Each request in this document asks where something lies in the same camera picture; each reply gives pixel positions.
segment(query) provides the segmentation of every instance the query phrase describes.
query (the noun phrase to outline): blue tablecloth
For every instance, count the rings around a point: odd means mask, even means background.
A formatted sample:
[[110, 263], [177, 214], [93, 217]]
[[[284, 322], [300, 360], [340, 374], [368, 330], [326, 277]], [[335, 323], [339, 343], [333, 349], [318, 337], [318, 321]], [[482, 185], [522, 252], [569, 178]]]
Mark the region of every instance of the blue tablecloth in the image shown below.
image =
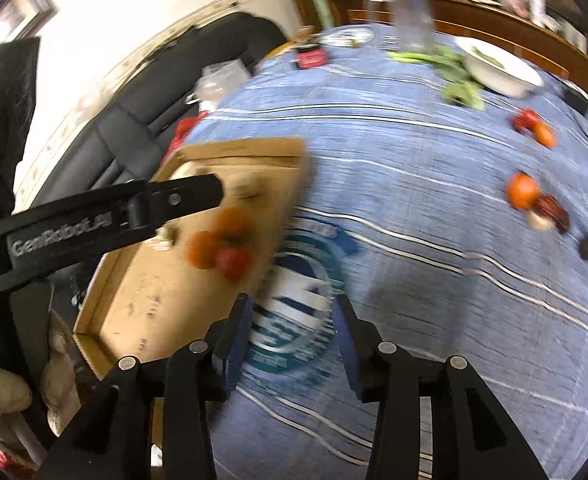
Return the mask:
[[[187, 140], [302, 136], [313, 162], [268, 287], [280, 292], [258, 298], [243, 378], [212, 419], [219, 478], [364, 478], [376, 406], [357, 401], [339, 361], [327, 319], [338, 290], [413, 354], [467, 357], [547, 474], [570, 478], [588, 456], [588, 262], [576, 249], [588, 232], [588, 117], [542, 71], [544, 91], [483, 91], [478, 111], [446, 104], [428, 65], [367, 46], [330, 54], [312, 70], [292, 54], [265, 62]], [[551, 124], [557, 148], [510, 127], [521, 107]], [[535, 232], [510, 208], [516, 170], [565, 206], [568, 235]], [[422, 415], [426, 477], [428, 403]]]

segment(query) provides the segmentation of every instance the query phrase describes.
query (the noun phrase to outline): plastic bag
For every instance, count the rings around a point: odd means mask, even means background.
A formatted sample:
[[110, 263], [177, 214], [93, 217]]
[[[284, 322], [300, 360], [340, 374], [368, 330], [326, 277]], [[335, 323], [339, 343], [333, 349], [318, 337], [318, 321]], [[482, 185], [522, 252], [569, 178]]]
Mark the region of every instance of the plastic bag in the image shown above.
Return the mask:
[[212, 112], [225, 97], [238, 90], [249, 79], [250, 74], [239, 59], [205, 67], [203, 75], [196, 83], [200, 110]]

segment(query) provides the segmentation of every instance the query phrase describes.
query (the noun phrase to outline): orange tomato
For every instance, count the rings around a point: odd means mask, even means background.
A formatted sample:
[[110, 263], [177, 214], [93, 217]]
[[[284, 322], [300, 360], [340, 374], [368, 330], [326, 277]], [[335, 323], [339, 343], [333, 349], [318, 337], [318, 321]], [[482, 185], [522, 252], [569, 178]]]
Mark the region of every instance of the orange tomato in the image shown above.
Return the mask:
[[530, 209], [539, 196], [538, 183], [526, 173], [515, 174], [507, 183], [507, 199], [514, 209]]
[[536, 123], [532, 131], [538, 144], [542, 144], [544, 147], [549, 149], [552, 149], [556, 146], [556, 136], [548, 124]]
[[212, 231], [223, 240], [241, 243], [250, 237], [253, 228], [249, 215], [243, 209], [231, 206], [219, 211]]
[[216, 267], [220, 240], [210, 231], [199, 231], [185, 246], [185, 259], [197, 269]]

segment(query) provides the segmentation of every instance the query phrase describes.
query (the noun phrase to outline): metal bolt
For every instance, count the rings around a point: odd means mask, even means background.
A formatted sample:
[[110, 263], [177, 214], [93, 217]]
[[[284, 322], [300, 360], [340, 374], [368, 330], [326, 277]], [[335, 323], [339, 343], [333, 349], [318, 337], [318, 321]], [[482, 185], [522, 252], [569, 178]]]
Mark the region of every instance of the metal bolt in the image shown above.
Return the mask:
[[378, 344], [378, 350], [383, 354], [393, 354], [397, 346], [391, 341], [382, 341]]
[[181, 195], [178, 193], [172, 193], [167, 198], [167, 202], [169, 202], [170, 205], [179, 205], [181, 203]]
[[451, 364], [452, 368], [455, 368], [456, 370], [464, 370], [467, 368], [467, 359], [460, 355], [455, 355], [449, 360], [449, 364]]
[[205, 350], [207, 350], [207, 341], [203, 339], [189, 343], [189, 351], [193, 354], [202, 354]]
[[132, 368], [135, 366], [136, 366], [136, 359], [134, 359], [131, 356], [123, 357], [123, 359], [121, 359], [119, 361], [119, 368], [121, 370], [132, 370]]

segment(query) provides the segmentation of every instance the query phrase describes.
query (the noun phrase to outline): black chair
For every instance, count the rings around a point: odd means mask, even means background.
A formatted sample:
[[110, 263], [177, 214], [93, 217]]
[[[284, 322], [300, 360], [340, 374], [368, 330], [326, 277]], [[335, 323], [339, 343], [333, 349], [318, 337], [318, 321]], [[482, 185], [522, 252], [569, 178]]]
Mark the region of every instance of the black chair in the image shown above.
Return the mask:
[[196, 116], [186, 105], [203, 67], [240, 59], [256, 64], [287, 40], [270, 20], [245, 12], [192, 28], [129, 81], [72, 142], [33, 205], [90, 189], [150, 178], [180, 120]]

